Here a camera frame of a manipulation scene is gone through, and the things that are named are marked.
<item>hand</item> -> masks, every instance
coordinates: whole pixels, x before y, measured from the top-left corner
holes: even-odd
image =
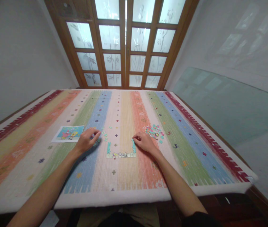
[[[155,147],[151,137],[145,132],[139,131],[132,138],[141,149],[149,152],[150,154],[154,155],[154,152],[160,152],[160,150]]]
[[[74,147],[74,151],[81,155],[82,153],[86,152],[89,150],[97,141],[101,134],[101,131],[94,129],[94,128],[89,128],[86,131],[84,131],[80,137],[78,142],[76,143]]]

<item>pants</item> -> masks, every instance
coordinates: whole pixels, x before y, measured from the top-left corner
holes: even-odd
[[[77,227],[97,227],[102,221],[118,211],[129,214],[145,227],[159,227],[157,207],[152,203],[86,208],[80,214]]]

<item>pile of puzzle pieces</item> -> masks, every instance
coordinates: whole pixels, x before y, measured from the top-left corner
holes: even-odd
[[[158,140],[158,137],[161,135],[161,139],[163,139],[164,137],[164,133],[161,131],[161,129],[159,128],[159,125],[153,125],[152,127],[147,126],[146,133],[149,134],[150,137]]]

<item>patrick star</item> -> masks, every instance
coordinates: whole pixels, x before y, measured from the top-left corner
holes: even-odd
[[[71,134],[71,133],[69,132],[69,130],[67,130],[66,133],[63,132],[63,133],[62,133],[62,137],[61,137],[61,139],[62,139],[62,140],[65,140],[70,134]]]

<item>green stripe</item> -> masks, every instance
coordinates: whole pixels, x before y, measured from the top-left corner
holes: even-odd
[[[72,122],[72,126],[87,125],[100,93],[101,91],[93,91],[90,93],[88,100],[84,102],[74,121]],[[76,143],[61,143],[60,145],[56,146],[49,160],[35,178],[28,195],[31,195],[50,176],[50,174],[59,166],[59,164],[64,160],[69,151],[71,151],[75,145]]]
[[[159,119],[163,130],[165,131],[165,139],[168,139],[188,184],[193,186],[193,181],[194,183],[198,183],[198,185],[212,185],[213,182],[208,172],[203,167],[201,161],[196,156],[195,151],[190,146],[188,140],[183,136],[178,125],[170,116],[170,113],[160,101],[157,94],[155,92],[147,92],[147,94],[149,98],[152,98],[149,100],[154,107],[154,111],[157,113],[157,118]]]

